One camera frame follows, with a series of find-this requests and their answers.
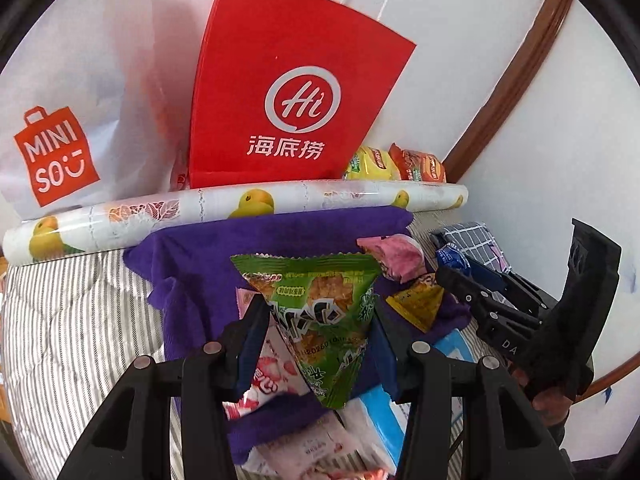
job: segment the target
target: strawberry print wrapper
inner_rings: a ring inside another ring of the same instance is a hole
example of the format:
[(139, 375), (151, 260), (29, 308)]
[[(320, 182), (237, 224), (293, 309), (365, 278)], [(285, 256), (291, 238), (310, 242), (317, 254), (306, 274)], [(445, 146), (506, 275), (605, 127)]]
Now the strawberry print wrapper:
[[(236, 289), (240, 317), (246, 313), (255, 294), (258, 292)], [(280, 394), (302, 396), (308, 392), (309, 388), (271, 317), (251, 387), (238, 402), (223, 402), (223, 406), (226, 417), (231, 420), (257, 410)]]

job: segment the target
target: red paper bag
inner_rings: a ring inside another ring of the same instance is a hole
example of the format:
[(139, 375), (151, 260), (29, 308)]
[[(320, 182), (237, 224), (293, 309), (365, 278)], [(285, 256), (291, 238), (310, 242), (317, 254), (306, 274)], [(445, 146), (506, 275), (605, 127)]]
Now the red paper bag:
[(191, 185), (340, 178), (414, 48), (331, 0), (215, 0), (194, 88)]

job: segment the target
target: metal screw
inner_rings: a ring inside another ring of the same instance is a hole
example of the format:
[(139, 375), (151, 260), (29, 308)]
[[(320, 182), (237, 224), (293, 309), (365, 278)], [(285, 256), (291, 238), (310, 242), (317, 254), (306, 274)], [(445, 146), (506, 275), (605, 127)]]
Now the metal screw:
[(151, 364), (151, 357), (149, 357), (148, 355), (141, 355), (139, 357), (136, 357), (136, 359), (133, 361), (133, 365), (138, 370), (144, 370), (150, 364)]
[(431, 350), (431, 346), (426, 341), (414, 341), (411, 348), (417, 354), (428, 354)]
[(205, 354), (217, 354), (222, 350), (222, 345), (217, 341), (209, 341), (202, 347)]
[(498, 366), (500, 366), (500, 361), (498, 361), (498, 359), (496, 359), (492, 355), (485, 355), (482, 358), (482, 364), (485, 367), (489, 368), (489, 370), (495, 370)]

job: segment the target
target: yellow snack package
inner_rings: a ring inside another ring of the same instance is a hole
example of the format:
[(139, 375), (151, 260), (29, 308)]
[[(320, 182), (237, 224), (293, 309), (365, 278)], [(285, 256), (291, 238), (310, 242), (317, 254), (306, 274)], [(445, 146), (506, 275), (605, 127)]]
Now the yellow snack package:
[(344, 172), (344, 179), (400, 180), (400, 172), (386, 151), (360, 146)]
[(415, 280), (407, 290), (386, 298), (386, 302), (409, 323), (427, 332), (442, 303), (444, 289), (436, 283), (434, 272)]

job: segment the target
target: pink package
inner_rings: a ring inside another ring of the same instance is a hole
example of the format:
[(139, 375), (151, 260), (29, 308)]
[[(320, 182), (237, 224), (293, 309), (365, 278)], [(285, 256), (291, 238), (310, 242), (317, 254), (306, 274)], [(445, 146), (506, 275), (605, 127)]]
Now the pink package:
[(334, 412), (325, 413), (302, 431), (258, 446), (267, 464), (283, 480), (300, 480), (318, 460), (337, 458), (357, 449), (358, 440), (347, 433)]
[(427, 273), (422, 248), (410, 236), (358, 238), (356, 243), (378, 261), (385, 277), (390, 280), (406, 283)]
[(302, 476), (302, 480), (386, 480), (388, 476), (389, 473), (381, 468), (370, 471), (348, 471), (330, 470), (316, 465)]
[[(258, 292), (236, 288), (240, 317), (246, 313), (255, 294)], [(240, 418), (257, 410), (273, 397), (285, 393), (302, 396), (309, 393), (309, 388), (280, 336), (273, 317), (270, 316), (251, 387), (238, 402), (222, 403), (226, 418)]]

